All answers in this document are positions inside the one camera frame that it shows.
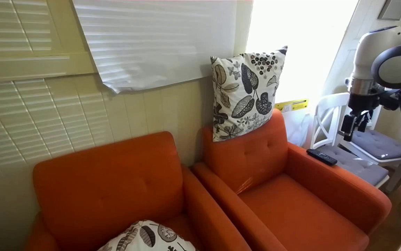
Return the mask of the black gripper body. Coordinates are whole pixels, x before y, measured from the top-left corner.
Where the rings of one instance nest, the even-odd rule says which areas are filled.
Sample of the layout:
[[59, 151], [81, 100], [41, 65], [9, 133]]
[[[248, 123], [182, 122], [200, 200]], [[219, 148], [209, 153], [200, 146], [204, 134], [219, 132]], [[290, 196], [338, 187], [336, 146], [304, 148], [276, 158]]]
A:
[[351, 140], [356, 132], [365, 132], [374, 111], [379, 107], [378, 95], [350, 95], [349, 108], [351, 112], [344, 116], [342, 136]]

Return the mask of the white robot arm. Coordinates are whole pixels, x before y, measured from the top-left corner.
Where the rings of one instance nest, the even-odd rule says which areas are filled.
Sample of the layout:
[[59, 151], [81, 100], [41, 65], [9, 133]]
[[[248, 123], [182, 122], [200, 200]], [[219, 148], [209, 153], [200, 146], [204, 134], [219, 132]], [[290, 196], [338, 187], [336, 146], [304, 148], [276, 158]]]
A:
[[401, 107], [401, 27], [371, 31], [361, 38], [349, 93], [351, 112], [342, 127], [346, 141], [367, 129], [368, 115], [378, 107], [389, 111]]

